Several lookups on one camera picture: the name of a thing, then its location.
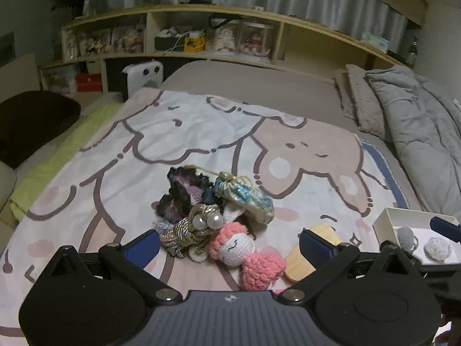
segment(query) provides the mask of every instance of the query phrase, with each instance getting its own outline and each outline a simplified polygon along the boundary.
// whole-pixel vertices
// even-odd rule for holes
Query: gray quilt
[[[453,98],[405,66],[367,77],[421,206],[461,221],[461,112]]]

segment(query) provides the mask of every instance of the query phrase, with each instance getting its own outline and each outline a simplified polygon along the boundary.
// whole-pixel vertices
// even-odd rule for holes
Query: pink yarn
[[[246,257],[242,268],[241,280],[245,290],[267,290],[280,278],[286,262],[278,253],[256,252]]]
[[[208,244],[210,256],[214,260],[218,260],[220,256],[220,249],[225,243],[238,233],[248,233],[246,226],[239,222],[230,222],[225,224],[220,230],[211,237]]]

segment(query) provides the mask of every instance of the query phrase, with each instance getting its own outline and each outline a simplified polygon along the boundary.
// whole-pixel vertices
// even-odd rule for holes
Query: white logo
[[[234,294],[230,294],[227,297],[224,297],[224,299],[227,302],[232,303],[234,300],[237,300],[238,298]]]

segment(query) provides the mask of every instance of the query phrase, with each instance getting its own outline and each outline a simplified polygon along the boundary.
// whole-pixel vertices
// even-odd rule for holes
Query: white air purifier
[[[128,65],[122,72],[126,74],[128,98],[142,87],[158,89],[163,83],[163,65],[158,61]]]

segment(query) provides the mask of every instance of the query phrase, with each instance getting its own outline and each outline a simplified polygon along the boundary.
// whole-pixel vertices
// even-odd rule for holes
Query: clear plastic bin
[[[213,27],[222,24],[225,18],[213,18]],[[215,54],[234,55],[238,49],[238,36],[240,33],[241,20],[231,20],[230,22],[218,27],[211,33],[214,37],[211,50]]]
[[[255,57],[269,57],[271,54],[273,26],[256,22],[243,22],[239,52]]]

